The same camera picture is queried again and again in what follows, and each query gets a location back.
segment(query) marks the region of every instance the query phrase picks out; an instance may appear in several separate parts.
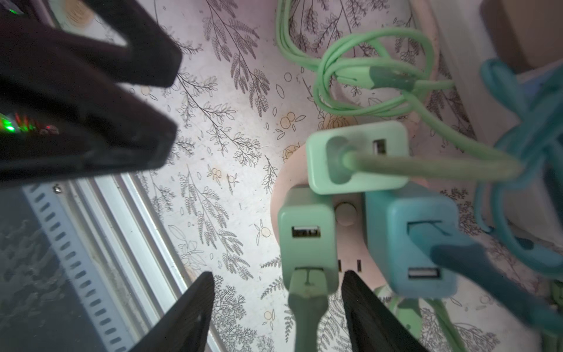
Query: coiled green cable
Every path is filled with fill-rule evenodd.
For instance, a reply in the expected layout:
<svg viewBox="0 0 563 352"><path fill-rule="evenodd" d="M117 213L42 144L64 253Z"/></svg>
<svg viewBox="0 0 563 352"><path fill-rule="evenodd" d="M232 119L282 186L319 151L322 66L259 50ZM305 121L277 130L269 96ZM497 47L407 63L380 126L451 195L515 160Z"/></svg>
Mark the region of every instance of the coiled green cable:
<svg viewBox="0 0 563 352"><path fill-rule="evenodd" d="M386 173L429 178L499 181L516 178L522 172L520 162L501 150L464 136L437 119L421 102L432 90L448 89L454 82L429 81L434 49L430 40L419 30L410 28L383 28L366 34L350 34L334 42L321 59L302 52L289 35L291 2L279 0L276 13L276 40L281 54L289 61L316 72L313 98L320 109L341 116L373 115L393 117L415 111L421 120L444 139L480 161L451 159L395 159L381 155L355 152L342 157L345 167L353 171ZM379 41L382 37L405 37L421 44L426 56L423 70L400 60L395 60ZM361 43L369 43L378 57L342 57ZM362 88L391 87L401 95L372 106L357 106L337 101L330 95L330 79Z"/></svg>

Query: floral tablecloth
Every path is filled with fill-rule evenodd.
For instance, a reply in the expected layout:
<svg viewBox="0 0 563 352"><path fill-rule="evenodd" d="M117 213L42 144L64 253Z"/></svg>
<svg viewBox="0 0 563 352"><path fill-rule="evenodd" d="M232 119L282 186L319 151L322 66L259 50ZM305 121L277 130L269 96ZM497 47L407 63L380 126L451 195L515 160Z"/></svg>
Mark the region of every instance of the floral tablecloth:
<svg viewBox="0 0 563 352"><path fill-rule="evenodd" d="M375 119L338 117L317 108L311 96L314 73L287 62L276 47L276 0L141 3L177 41L184 60L171 88L125 87L179 126L166 166L137 175L189 273L214 273L213 323L228 351L292 350L295 323L270 222L272 186L284 162L312 132ZM352 32L416 27L408 0L293 0L291 14L293 40L312 56ZM76 30L69 24L65 29ZM123 43L98 18L86 32ZM410 63L423 60L413 41L390 38L386 45ZM361 45L348 54L370 56L374 51ZM443 62L439 72L441 78L449 77ZM363 105L396 94L340 88L341 96ZM455 90L434 92L428 107L453 128L474 136ZM411 149L414 155L461 154L424 125ZM506 276L530 292L546 292L539 276L478 229L472 217L472 182L430 185L458 203L463 230L487 247ZM539 350L538 334L473 283L461 278L457 294L445 303L468 350ZM423 306L422 313L421 342L431 351L448 351L432 310ZM318 336L321 351L351 350L338 294L330 298Z"/></svg>

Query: empty usb port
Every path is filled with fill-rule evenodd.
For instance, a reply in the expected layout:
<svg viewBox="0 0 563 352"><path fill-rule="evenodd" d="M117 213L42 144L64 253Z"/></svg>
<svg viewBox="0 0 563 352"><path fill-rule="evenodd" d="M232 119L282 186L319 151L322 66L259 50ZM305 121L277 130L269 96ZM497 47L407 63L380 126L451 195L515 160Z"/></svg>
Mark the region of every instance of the empty usb port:
<svg viewBox="0 0 563 352"><path fill-rule="evenodd" d="M385 139L378 139L373 141L373 154L375 155L385 155L387 153L387 148L385 146Z"/></svg>
<svg viewBox="0 0 563 352"><path fill-rule="evenodd" d="M292 226L293 237L320 237L318 226Z"/></svg>
<svg viewBox="0 0 563 352"><path fill-rule="evenodd" d="M439 279L440 268L409 268L409 279Z"/></svg>

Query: usb charger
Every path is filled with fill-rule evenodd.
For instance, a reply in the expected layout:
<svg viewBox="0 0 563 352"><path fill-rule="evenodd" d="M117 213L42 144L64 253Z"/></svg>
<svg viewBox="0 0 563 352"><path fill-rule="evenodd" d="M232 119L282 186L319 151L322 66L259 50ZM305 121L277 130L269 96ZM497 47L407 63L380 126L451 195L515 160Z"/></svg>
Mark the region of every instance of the usb charger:
<svg viewBox="0 0 563 352"><path fill-rule="evenodd" d="M291 188L278 212L281 270L289 289L298 269L320 269L327 281L328 293L338 289L336 221L332 199L314 193L307 186Z"/></svg>
<svg viewBox="0 0 563 352"><path fill-rule="evenodd" d="M401 189L366 192L364 207L369 253L393 291L406 298L455 294L455 274L437 266L409 238L409 227L423 222L457 227L453 200L409 182Z"/></svg>
<svg viewBox="0 0 563 352"><path fill-rule="evenodd" d="M318 194L357 193L396 189L407 176L355 171L343 160L347 154L408 157L406 128L397 121L385 121L334 130L318 131L307 139L309 186Z"/></svg>

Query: white button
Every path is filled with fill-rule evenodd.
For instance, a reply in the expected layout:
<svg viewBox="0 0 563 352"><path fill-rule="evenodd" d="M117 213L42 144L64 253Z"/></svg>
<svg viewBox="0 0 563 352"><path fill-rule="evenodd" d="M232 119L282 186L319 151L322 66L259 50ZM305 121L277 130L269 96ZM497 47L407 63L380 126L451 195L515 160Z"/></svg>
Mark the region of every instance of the white button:
<svg viewBox="0 0 563 352"><path fill-rule="evenodd" d="M356 207L348 202L343 202L337 205L336 209L334 209L334 213L336 216L336 222L342 226L353 225L356 221L356 216L358 215Z"/></svg>

